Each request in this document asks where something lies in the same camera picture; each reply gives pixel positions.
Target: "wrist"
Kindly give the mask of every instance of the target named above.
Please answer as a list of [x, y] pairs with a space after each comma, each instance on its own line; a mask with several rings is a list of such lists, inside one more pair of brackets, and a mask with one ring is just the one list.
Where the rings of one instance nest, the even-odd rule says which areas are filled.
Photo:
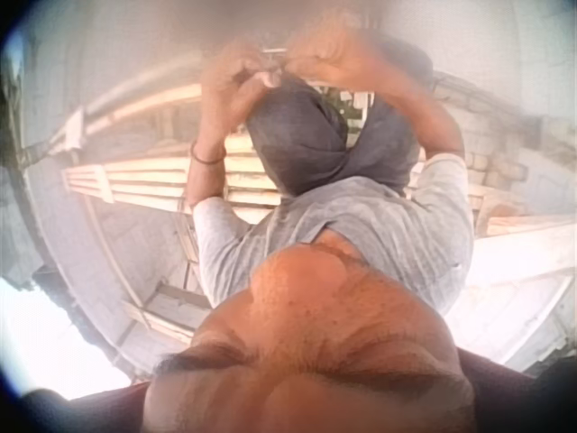
[[215, 161], [224, 158], [226, 149], [224, 138], [199, 135], [191, 151], [202, 161]]

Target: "fingers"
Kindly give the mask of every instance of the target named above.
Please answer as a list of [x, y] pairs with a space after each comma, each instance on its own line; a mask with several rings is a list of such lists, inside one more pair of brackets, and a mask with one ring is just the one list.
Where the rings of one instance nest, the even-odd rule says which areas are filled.
[[315, 57], [301, 57], [289, 60], [285, 70], [302, 79], [316, 79], [331, 82], [337, 72], [334, 66]]
[[244, 72], [252, 75], [266, 69], [266, 60], [259, 49], [242, 39], [233, 41], [224, 48], [221, 62], [224, 66], [222, 72], [229, 77], [235, 77]]
[[247, 79], [238, 89], [231, 104], [234, 124], [240, 124], [246, 120], [254, 105], [261, 100], [269, 91], [260, 74]]

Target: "eyebrow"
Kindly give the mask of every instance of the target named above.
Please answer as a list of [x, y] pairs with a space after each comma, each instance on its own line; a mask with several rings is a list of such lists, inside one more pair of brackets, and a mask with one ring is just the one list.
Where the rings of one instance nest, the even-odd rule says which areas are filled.
[[194, 352], [183, 352], [164, 357], [154, 367], [152, 374], [154, 377], [161, 377], [168, 374], [197, 372], [199, 370], [222, 370], [234, 365], [244, 364], [246, 364], [245, 360], [226, 352], [222, 352], [218, 357]]
[[319, 372], [320, 377], [341, 386], [362, 388], [372, 392], [395, 392], [407, 398], [422, 395], [442, 378], [432, 373]]

